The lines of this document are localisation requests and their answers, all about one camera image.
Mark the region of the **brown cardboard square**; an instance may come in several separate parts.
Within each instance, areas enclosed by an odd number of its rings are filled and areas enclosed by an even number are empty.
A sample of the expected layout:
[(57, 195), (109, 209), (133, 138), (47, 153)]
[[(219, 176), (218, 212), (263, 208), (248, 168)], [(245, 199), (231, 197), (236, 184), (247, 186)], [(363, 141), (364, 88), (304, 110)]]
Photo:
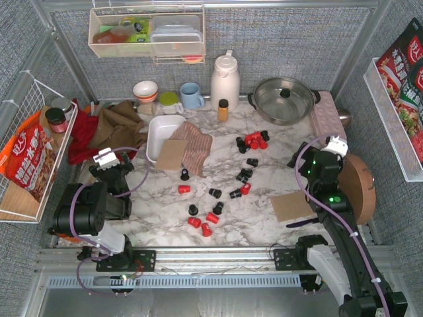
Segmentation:
[(179, 170), (182, 165), (186, 145), (186, 140), (166, 140), (161, 147), (155, 168), (157, 170)]

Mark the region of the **pink striped cloth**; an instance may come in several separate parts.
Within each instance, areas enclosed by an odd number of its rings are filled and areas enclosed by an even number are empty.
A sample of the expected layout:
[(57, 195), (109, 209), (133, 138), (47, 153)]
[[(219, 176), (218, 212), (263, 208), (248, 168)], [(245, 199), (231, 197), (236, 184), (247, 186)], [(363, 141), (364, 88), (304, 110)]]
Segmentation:
[(209, 157), (213, 137), (202, 133), (194, 124), (185, 121), (171, 135), (171, 140), (184, 140), (186, 147), (182, 157), (182, 165), (189, 173), (204, 178), (203, 167), (205, 160)]

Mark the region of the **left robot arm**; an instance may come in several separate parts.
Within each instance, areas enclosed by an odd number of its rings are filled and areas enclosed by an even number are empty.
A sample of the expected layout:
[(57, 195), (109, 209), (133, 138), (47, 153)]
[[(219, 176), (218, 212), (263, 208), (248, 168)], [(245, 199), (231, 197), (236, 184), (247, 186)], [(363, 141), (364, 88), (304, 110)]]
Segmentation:
[(122, 154), (122, 162), (102, 169), (96, 163), (89, 172), (97, 179), (92, 186), (84, 188), (78, 195), (74, 208), (74, 230), (70, 227), (70, 208), (73, 196), (81, 187), (80, 183), (68, 184), (52, 217), (48, 229), (50, 235), (80, 241), (82, 237), (108, 248), (112, 255), (97, 262), (97, 270), (115, 269), (123, 271), (135, 262), (134, 250), (130, 239), (116, 232), (108, 221), (126, 220), (132, 212), (132, 201), (125, 176), (134, 169), (129, 156)]

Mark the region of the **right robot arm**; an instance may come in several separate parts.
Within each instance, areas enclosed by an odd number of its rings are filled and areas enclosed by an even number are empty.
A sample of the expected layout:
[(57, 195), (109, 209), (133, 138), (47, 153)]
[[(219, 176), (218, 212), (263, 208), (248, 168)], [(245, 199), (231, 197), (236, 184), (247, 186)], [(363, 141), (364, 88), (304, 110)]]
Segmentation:
[(359, 233), (352, 204), (338, 187), (348, 146), (333, 135), (325, 139), (323, 149), (314, 147), (316, 139), (302, 143), (288, 166), (338, 254), (332, 254), (322, 236), (299, 238), (297, 253), (327, 284), (338, 302), (339, 316), (405, 316), (405, 295), (392, 290), (377, 269)]

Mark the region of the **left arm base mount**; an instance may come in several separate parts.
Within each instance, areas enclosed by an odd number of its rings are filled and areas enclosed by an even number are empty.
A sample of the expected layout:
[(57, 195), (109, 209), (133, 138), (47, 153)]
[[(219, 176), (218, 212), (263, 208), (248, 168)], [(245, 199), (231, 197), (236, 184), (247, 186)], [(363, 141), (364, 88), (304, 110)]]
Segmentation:
[(153, 272), (156, 262), (155, 250), (135, 250), (131, 257), (127, 254), (116, 254), (96, 264), (97, 272)]

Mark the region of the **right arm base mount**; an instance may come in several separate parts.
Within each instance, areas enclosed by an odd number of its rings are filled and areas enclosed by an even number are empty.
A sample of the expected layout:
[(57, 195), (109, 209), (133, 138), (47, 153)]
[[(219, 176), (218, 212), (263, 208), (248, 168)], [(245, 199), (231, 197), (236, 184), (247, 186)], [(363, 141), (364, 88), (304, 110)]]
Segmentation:
[(273, 249), (276, 271), (309, 271), (315, 270), (307, 260), (307, 251), (316, 245), (328, 245), (321, 235), (299, 237), (293, 248), (283, 247)]

